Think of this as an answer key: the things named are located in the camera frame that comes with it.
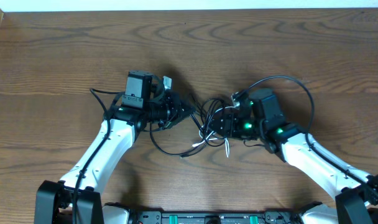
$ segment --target white wall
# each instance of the white wall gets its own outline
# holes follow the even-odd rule
[[[0,0],[4,12],[378,7],[378,0]]]

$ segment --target white background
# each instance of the white background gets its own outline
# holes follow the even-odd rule
[[[0,0],[4,12],[378,7],[378,0]]]

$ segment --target robotic arm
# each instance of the robotic arm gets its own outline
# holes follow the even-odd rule
[[[147,72],[129,72],[126,92],[117,94],[110,108],[105,111],[101,129],[83,157],[59,182],[46,180],[40,186],[35,223],[63,220],[59,208],[73,204],[74,210],[76,203],[77,223],[143,224],[143,220],[126,208],[114,205],[102,207],[100,195],[120,158],[134,144],[138,134],[145,131],[147,123],[158,123],[159,128],[154,131],[168,129],[195,112],[194,107],[182,101],[171,90],[171,84],[168,77],[160,80]],[[120,98],[121,105],[116,105]],[[244,90],[233,94],[232,101],[236,110],[229,112],[221,108],[217,110],[220,112],[213,115],[210,122],[213,133],[223,138],[245,141],[260,139],[271,154],[302,170],[336,200],[337,210],[325,205],[313,206],[291,217],[292,223],[378,223],[378,211],[372,214],[366,208],[369,204],[378,205],[378,175],[373,177],[345,163],[317,143],[307,130],[287,122],[272,90],[259,89],[251,94]],[[258,221],[259,216],[255,214],[244,215],[243,221],[234,222],[286,222],[285,219],[279,219],[280,212],[276,213],[277,218],[270,218],[271,215],[266,214],[262,217],[264,222],[261,219]],[[205,216],[202,219],[205,224],[214,224],[215,220],[206,223],[210,214],[197,215],[198,218]],[[169,221],[166,222],[178,224],[174,218],[171,219],[173,216],[169,215]],[[195,219],[186,221],[199,222]],[[186,221],[181,220],[180,223],[187,224]]]

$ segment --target wooden table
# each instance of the wooden table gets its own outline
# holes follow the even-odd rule
[[[35,193],[86,151],[102,110],[90,87],[124,90],[128,70],[174,79],[203,101],[276,74],[311,90],[311,132],[348,163],[378,173],[378,9],[7,13],[0,30],[0,223],[32,223]],[[306,94],[271,81],[287,116],[306,125]],[[186,120],[155,134],[171,152],[199,140]],[[230,141],[186,159],[141,133],[103,202],[164,210],[334,206],[310,178],[259,147]]]

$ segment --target wooden tabletop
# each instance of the wooden tabletop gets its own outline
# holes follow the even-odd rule
[[[32,223],[35,193],[58,181],[99,131],[89,88],[123,91],[128,70],[173,78],[200,100],[230,96],[269,75],[312,92],[311,133],[355,167],[378,174],[378,9],[7,13],[0,30],[0,223]],[[306,125],[306,94],[270,81],[289,120]],[[102,96],[106,102],[110,96]],[[186,120],[155,134],[170,152],[199,140]],[[259,147],[230,141],[186,159],[141,133],[103,203],[164,210],[300,208],[334,201]]]

